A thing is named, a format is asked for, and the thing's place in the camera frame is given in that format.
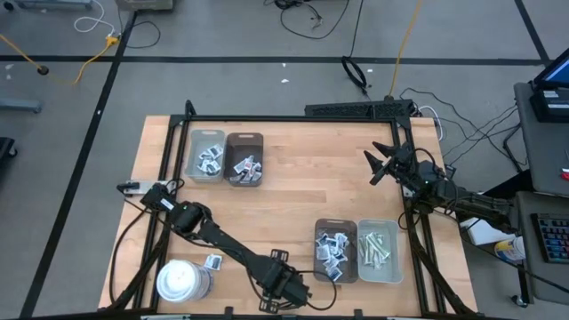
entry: concrete floor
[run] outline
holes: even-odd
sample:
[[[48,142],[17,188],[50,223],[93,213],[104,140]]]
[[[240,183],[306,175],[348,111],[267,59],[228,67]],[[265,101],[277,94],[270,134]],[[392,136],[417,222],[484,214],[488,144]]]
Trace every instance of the concrete floor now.
[[[118,28],[111,0],[101,1],[105,19]],[[563,0],[524,0],[546,48],[555,58],[569,45],[565,19],[569,3]],[[365,2],[357,34],[355,57],[394,58],[414,1]],[[324,32],[339,16],[344,2],[318,1],[325,17]],[[352,1],[337,29],[325,40],[308,40],[282,29],[279,10],[262,1],[179,1],[173,12],[144,13],[161,29],[160,42],[148,49],[127,49],[125,56],[339,57],[349,53],[358,1]],[[48,8],[0,10],[0,30],[34,55],[93,55],[101,48],[108,28],[79,34],[73,21],[82,10]],[[123,13],[126,22],[127,14]],[[285,21],[310,31],[309,14],[287,12]],[[134,29],[129,44],[152,42],[156,31],[145,25]],[[107,53],[115,54],[115,49]],[[13,54],[0,45],[0,55]],[[430,0],[424,2],[405,50],[413,58],[527,59],[539,55],[513,0]],[[53,74],[71,79],[76,62],[46,62]],[[107,78],[110,63],[89,66],[80,85],[69,87],[38,76],[25,62],[0,61],[0,96],[39,99],[41,114],[0,111],[0,136],[17,140],[20,154],[0,180],[0,318],[17,317],[36,273],[37,264],[60,209],[83,144],[93,110]],[[381,100],[389,89],[393,65],[362,65],[369,94]],[[511,107],[512,86],[535,77],[542,66],[403,65],[399,94],[411,86],[434,92],[451,102],[465,117],[482,125]],[[447,106],[427,95],[408,92],[420,106],[430,105],[446,119],[460,121]],[[35,316],[91,311],[97,308],[107,272],[122,198],[114,186],[130,177],[142,122],[146,115],[180,113],[191,99],[199,114],[301,115],[306,104],[364,100],[361,92],[335,63],[140,63],[124,62],[118,69],[102,115],[91,154],[76,192],[67,224],[45,280]],[[517,123],[517,113],[496,130]],[[468,132],[468,124],[461,122]],[[454,124],[443,123],[443,151],[462,141]],[[498,145],[504,135],[494,137]],[[521,134],[510,142],[518,159],[525,158]],[[454,150],[452,162],[469,144]],[[511,163],[481,142],[455,166],[455,180],[473,190],[485,190],[515,174]],[[534,319],[556,318],[569,307],[536,301],[528,309],[513,306],[518,293],[517,273],[492,258],[465,248],[478,308],[490,316]],[[80,262],[81,268],[74,268]]]

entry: plastic bin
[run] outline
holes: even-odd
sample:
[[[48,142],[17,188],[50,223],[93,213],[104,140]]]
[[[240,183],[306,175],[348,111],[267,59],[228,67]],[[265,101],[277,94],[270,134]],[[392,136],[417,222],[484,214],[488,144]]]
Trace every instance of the plastic bin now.
[[[234,166],[241,163],[248,156],[253,156],[253,162],[260,164],[262,175],[257,180],[232,180],[238,176]],[[229,184],[235,187],[257,187],[265,175],[263,167],[263,135],[252,132],[235,132],[228,135],[225,146],[225,172],[224,177]]]
[[[314,238],[317,239],[320,233],[326,233],[328,236],[334,236],[337,232],[343,233],[348,237],[349,244],[344,254],[348,261],[340,263],[338,268],[342,275],[337,283],[351,284],[357,280],[357,226],[354,221],[336,220],[336,219],[319,219],[314,228]],[[326,269],[321,260],[317,260],[317,243],[314,242],[314,267],[315,271],[326,273]],[[330,280],[320,274],[314,274],[318,281],[329,282]]]
[[[188,166],[186,167],[186,175],[195,182],[219,182],[223,180],[223,159],[225,158],[225,150],[223,154],[215,159],[215,162],[221,167],[219,173],[208,175],[201,171],[198,166],[202,163],[200,155],[208,148],[219,145],[225,146],[225,133],[221,130],[194,130],[190,134],[190,149]]]
[[[392,220],[376,220],[366,219],[357,223],[357,238],[367,235],[371,232],[377,232],[383,235],[383,243],[389,244],[391,252],[385,265],[379,270],[373,266],[364,265],[364,256],[361,252],[357,252],[357,272],[359,277],[364,281],[376,283],[398,284],[403,281],[403,272],[399,265],[399,255],[397,251],[397,233],[399,226]]]

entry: gray floor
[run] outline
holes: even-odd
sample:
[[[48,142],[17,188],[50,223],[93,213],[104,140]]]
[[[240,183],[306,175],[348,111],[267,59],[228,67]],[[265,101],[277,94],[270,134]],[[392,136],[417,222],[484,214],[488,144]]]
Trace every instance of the gray floor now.
[[[116,7],[102,0],[106,19],[118,28]],[[561,53],[569,38],[562,0],[524,0],[550,57]],[[158,45],[129,49],[126,55],[144,56],[340,56],[349,52],[357,16],[353,1],[329,38],[310,41],[284,31],[279,10],[262,1],[179,1],[171,13],[141,15],[162,30]],[[314,6],[333,23],[343,1],[319,1]],[[397,55],[413,12],[414,1],[370,1],[360,21],[355,56]],[[285,20],[309,31],[312,21],[303,9],[288,12]],[[0,10],[0,30],[30,54],[93,55],[108,28],[99,26],[78,34],[73,21],[81,10],[50,8],[7,13]],[[130,44],[151,42],[155,30],[136,28]],[[0,54],[12,54],[0,45]],[[405,57],[538,59],[531,38],[509,0],[431,0],[424,2]],[[53,74],[71,79],[78,63],[49,63]],[[0,136],[18,140],[20,154],[0,180],[0,318],[19,315],[37,263],[49,236],[79,149],[107,77],[108,63],[93,63],[77,87],[54,83],[23,62],[0,63],[0,96],[40,99],[39,115],[0,111]],[[372,99],[381,100],[390,85],[392,65],[365,65]],[[453,103],[474,124],[482,125],[511,107],[512,86],[533,78],[541,67],[480,67],[403,65],[396,94],[405,87],[434,92]],[[447,106],[431,97],[408,92],[420,106],[430,105],[446,119],[459,121]],[[312,103],[364,100],[340,65],[287,63],[164,64],[123,63],[77,190],[67,225],[53,259],[36,316],[96,309],[107,272],[114,234],[122,208],[114,186],[129,178],[142,128],[149,114],[180,113],[191,99],[200,114],[301,115]],[[517,123],[517,113],[496,127]],[[461,122],[468,132],[473,132]],[[443,151],[462,141],[454,124],[443,122]],[[501,136],[494,140],[501,144]],[[525,158],[521,134],[511,141],[518,159]],[[469,145],[445,158],[452,162]],[[512,165],[486,142],[455,163],[456,181],[485,190],[515,174]],[[566,306],[537,301],[523,310],[509,301],[517,293],[517,274],[492,258],[466,249],[478,307],[492,316],[534,319],[567,313]],[[81,263],[81,268],[74,268]]]

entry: white plastic jar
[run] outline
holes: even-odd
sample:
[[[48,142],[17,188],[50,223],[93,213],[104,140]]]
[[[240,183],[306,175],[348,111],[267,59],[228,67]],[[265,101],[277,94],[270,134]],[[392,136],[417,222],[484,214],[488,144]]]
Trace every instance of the white plastic jar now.
[[[210,270],[185,260],[170,260],[158,273],[156,288],[170,302],[200,300],[212,290]]]

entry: gray desk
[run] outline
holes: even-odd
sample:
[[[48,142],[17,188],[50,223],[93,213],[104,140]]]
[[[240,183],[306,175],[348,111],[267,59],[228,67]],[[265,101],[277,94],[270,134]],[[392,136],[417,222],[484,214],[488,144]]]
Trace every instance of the gray desk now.
[[[569,196],[569,181],[561,179],[561,168],[569,168],[565,155],[565,149],[569,150],[569,124],[537,121],[529,101],[533,94],[531,85],[516,84],[514,92],[533,188],[551,195]]]
[[[543,261],[530,218],[532,213],[567,213],[569,215],[569,211],[567,211],[569,199],[559,196],[537,195],[531,192],[518,192],[516,199],[520,230],[524,236],[527,270],[565,288],[569,287],[569,276],[567,276],[569,274],[569,265],[545,263]],[[533,295],[538,299],[569,304],[569,294],[533,278],[530,278],[529,281]]]

